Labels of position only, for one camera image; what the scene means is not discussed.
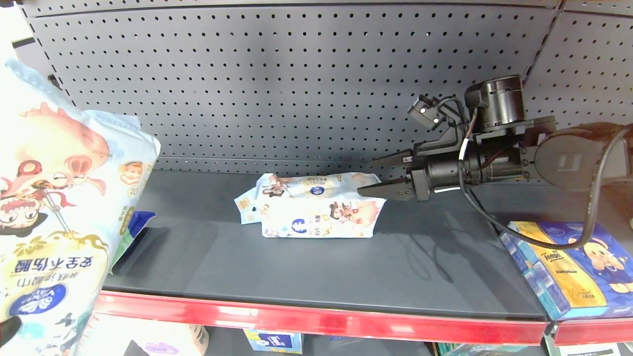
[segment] blue logo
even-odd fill
[[[550,227],[549,229],[547,229],[547,232],[550,236],[554,236],[556,238],[565,235],[565,230],[559,229],[557,227]]]
[[[33,293],[16,299],[9,308],[9,315],[41,314],[55,308],[66,296],[66,287],[57,284],[48,288],[39,288]]]
[[[314,195],[321,195],[325,193],[325,188],[323,187],[312,187],[310,188],[310,192]]]
[[[298,234],[305,234],[308,232],[303,226],[306,224],[306,221],[303,219],[296,219],[292,221],[292,230]]]

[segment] gray shelf surface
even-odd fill
[[[459,191],[388,201],[370,239],[270,239],[233,199],[257,175],[155,171],[139,245],[104,289],[407,314],[543,320],[496,232]]]
[[[253,351],[241,329],[208,327],[209,349],[205,356],[282,356],[288,353]],[[306,335],[304,356],[431,356],[425,343],[417,341],[349,338],[330,341],[328,336]],[[540,346],[530,346],[514,356],[545,356]]]

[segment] white package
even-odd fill
[[[132,341],[150,356],[204,356],[209,333],[201,325],[95,313],[77,356],[124,356]]]
[[[72,356],[160,144],[15,60],[0,83],[0,321],[22,320],[0,355]]]
[[[269,238],[370,238],[385,203],[360,196],[360,187],[379,183],[374,174],[343,173],[257,180],[262,235]]]

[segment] robotic arm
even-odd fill
[[[447,104],[454,101],[457,110]],[[624,139],[625,175],[608,183],[630,180],[633,167],[631,125],[605,122],[556,130],[554,117],[525,119],[522,81],[518,75],[470,86],[463,105],[455,97],[439,100],[420,96],[409,108],[413,118],[436,130],[449,129],[436,141],[378,158],[380,165],[406,167],[404,177],[358,189],[363,196],[428,201],[434,191],[460,187],[467,201],[498,228],[535,245],[552,249],[582,246],[593,232],[602,172],[613,147]],[[568,191],[589,191],[589,214],[583,237],[576,243],[552,245],[509,230],[470,197],[465,184],[543,179]]]

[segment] store shelf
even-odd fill
[[[426,204],[388,201],[371,239],[266,239],[259,225],[239,224],[233,202],[256,178],[154,172],[138,209],[158,217],[108,276],[99,312],[355,337],[539,343],[544,311],[459,192]]]
[[[481,186],[475,190],[484,208],[501,221],[552,220],[582,221],[587,205],[585,194],[570,194],[543,186],[533,189],[516,184]],[[630,187],[603,190],[598,222],[602,224],[629,253],[633,253],[633,231],[628,220],[633,217]],[[633,318],[564,321],[556,332],[556,345],[613,343],[633,340]]]
[[[209,349],[205,356],[274,356],[286,353],[253,351],[240,329],[209,327]],[[351,338],[331,341],[328,336],[306,335],[304,356],[431,356],[425,343],[398,340]],[[515,356],[545,356],[540,346],[530,346]]]

